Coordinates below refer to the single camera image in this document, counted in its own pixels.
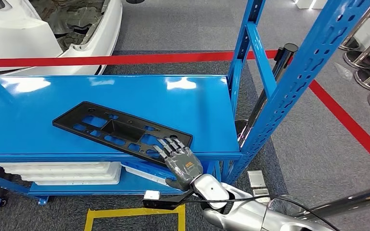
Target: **white foam tray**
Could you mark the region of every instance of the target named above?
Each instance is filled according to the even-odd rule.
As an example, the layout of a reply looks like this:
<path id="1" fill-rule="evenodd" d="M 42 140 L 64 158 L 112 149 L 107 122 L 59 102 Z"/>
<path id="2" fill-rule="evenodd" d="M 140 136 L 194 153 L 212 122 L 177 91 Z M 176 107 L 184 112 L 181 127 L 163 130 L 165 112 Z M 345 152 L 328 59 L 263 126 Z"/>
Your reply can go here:
<path id="1" fill-rule="evenodd" d="M 38 180 L 37 185 L 99 185 L 99 184 L 118 184 L 120 182 L 121 165 L 115 169 L 115 173 L 108 180 Z"/>
<path id="2" fill-rule="evenodd" d="M 6 173 L 37 185 L 118 184 L 120 162 L 30 162 L 0 163 Z"/>
<path id="3" fill-rule="evenodd" d="M 2 165 L 6 173 L 30 175 L 30 174 L 78 174 L 78 173 L 107 173 L 110 162 L 97 164 L 66 164 L 59 165 Z"/>
<path id="4" fill-rule="evenodd" d="M 120 162 L 112 162 L 105 173 L 55 173 L 22 174 L 22 180 L 28 181 L 73 181 L 73 180 L 112 180 L 116 172 L 121 171 Z"/>

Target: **metal plate on floor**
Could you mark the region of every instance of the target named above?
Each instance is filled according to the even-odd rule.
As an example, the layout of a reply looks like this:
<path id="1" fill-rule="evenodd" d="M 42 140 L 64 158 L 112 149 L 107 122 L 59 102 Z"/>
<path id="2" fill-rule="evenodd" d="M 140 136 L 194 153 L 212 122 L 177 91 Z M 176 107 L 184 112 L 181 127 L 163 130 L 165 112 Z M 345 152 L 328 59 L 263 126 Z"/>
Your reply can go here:
<path id="1" fill-rule="evenodd" d="M 249 183 L 250 187 L 258 188 L 258 187 L 266 187 L 264 183 L 263 173 L 262 171 L 248 171 Z"/>

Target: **yellow floor marking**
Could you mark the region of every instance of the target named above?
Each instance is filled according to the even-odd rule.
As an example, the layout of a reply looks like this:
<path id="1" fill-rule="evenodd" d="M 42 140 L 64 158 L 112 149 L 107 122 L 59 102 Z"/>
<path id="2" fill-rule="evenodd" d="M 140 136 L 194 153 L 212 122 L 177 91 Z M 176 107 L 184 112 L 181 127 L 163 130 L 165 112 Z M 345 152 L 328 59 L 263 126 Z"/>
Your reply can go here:
<path id="1" fill-rule="evenodd" d="M 174 210 L 152 209 L 152 208 L 124 208 L 109 210 L 88 210 L 84 231 L 91 231 L 95 218 L 117 218 L 157 214 L 178 214 L 178 231 L 185 231 L 185 205 L 180 205 Z"/>

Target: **black cable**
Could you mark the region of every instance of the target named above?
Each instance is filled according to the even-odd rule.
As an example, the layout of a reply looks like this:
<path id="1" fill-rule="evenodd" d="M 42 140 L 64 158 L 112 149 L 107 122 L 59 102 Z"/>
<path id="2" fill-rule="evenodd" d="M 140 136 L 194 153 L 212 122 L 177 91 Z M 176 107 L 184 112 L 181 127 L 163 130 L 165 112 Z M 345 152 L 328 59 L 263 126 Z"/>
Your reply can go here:
<path id="1" fill-rule="evenodd" d="M 254 197 L 238 198 L 238 199 L 229 199 L 229 200 L 184 200 L 184 201 L 182 201 L 182 203 L 219 203 L 219 202 L 253 201 L 253 200 L 256 200 L 256 199 L 259 199 L 259 198 L 264 198 L 264 197 L 276 198 L 276 199 L 280 199 L 280 200 L 284 200 L 284 201 L 288 201 L 290 203 L 293 203 L 293 204 L 297 205 L 298 207 L 303 208 L 307 212 L 313 214 L 315 217 L 317 217 L 318 219 L 322 220 L 326 224 L 328 224 L 333 230 L 340 231 L 333 224 L 331 224 L 330 222 L 328 222 L 324 218 L 320 217 L 319 215 L 317 215 L 316 213 L 314 213 L 313 211 L 311 211 L 310 208 L 307 208 L 306 206 L 304 206 L 304 205 L 302 205 L 302 204 L 300 204 L 298 202 L 295 202 L 293 200 L 290 200 L 290 199 L 287 199 L 287 198 L 284 198 L 284 197 L 281 197 L 281 196 L 262 195 L 262 196 L 254 196 Z"/>

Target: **lower shelf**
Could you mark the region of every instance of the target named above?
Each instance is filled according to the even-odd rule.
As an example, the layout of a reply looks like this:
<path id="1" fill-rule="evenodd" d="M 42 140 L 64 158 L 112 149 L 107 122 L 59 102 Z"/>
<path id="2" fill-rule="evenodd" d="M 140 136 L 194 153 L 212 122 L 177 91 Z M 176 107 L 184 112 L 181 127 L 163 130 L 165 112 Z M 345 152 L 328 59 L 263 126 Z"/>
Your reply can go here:
<path id="1" fill-rule="evenodd" d="M 120 182 L 109 185 L 37 185 L 32 184 L 29 195 L 143 195 L 146 190 L 160 191 L 162 194 L 183 194 L 183 191 L 158 184 L 121 169 Z"/>

